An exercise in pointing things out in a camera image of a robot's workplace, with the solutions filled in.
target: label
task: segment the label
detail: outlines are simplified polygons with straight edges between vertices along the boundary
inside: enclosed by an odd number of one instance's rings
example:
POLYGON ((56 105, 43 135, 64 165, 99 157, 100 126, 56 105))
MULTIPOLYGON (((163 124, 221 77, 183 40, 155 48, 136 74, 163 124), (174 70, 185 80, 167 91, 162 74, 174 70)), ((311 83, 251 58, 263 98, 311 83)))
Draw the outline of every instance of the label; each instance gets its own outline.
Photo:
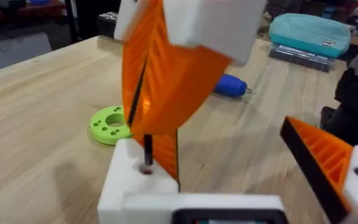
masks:
POLYGON ((327 47, 334 47, 335 42, 331 41, 331 40, 324 40, 323 41, 323 46, 327 46, 327 47))

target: metal pin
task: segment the metal pin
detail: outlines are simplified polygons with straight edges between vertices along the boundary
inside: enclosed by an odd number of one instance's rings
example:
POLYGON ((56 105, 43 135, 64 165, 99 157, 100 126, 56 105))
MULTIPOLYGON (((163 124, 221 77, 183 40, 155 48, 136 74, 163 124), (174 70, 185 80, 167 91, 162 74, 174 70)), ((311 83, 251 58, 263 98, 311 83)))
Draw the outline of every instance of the metal pin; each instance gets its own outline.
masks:
POLYGON ((246 89, 246 93, 248 93, 248 94, 256 94, 256 92, 254 92, 250 88, 246 89))

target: orange 3d printed part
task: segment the orange 3d printed part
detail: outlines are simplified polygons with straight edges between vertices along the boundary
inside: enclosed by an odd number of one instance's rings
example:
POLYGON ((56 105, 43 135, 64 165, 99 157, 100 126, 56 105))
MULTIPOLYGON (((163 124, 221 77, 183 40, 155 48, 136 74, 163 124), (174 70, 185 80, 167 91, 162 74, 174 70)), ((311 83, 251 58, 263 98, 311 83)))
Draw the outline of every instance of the orange 3d printed part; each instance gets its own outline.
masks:
POLYGON ((353 147, 326 131, 291 117, 285 118, 281 136, 331 223, 340 223, 351 211, 343 191, 353 147))
POLYGON ((150 0, 124 44, 126 120, 140 143, 144 134, 152 135, 154 158, 176 179, 177 129, 212 92, 230 62, 203 46, 171 45, 162 0, 150 0))

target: black edge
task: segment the black edge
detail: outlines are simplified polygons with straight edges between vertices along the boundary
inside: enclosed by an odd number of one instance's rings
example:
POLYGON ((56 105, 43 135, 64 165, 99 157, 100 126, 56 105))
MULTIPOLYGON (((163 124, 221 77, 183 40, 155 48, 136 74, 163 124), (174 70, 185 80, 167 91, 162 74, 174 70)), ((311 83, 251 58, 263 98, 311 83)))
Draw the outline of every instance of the black edge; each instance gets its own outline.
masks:
POLYGON ((275 209, 181 209, 172 215, 171 224, 194 224, 195 221, 259 221, 268 224, 288 224, 281 210, 275 209))

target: white 3d printed part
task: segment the white 3d printed part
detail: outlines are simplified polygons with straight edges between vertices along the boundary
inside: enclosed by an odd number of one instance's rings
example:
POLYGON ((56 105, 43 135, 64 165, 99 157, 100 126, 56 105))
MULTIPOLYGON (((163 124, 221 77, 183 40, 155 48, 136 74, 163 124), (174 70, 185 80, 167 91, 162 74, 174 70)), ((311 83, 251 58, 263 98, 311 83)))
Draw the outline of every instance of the white 3d printed part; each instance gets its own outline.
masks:
MULTIPOLYGON (((127 40, 148 0, 122 0, 114 38, 127 40)), ((171 44, 205 46, 236 61, 248 61, 266 0, 164 0, 171 44)))

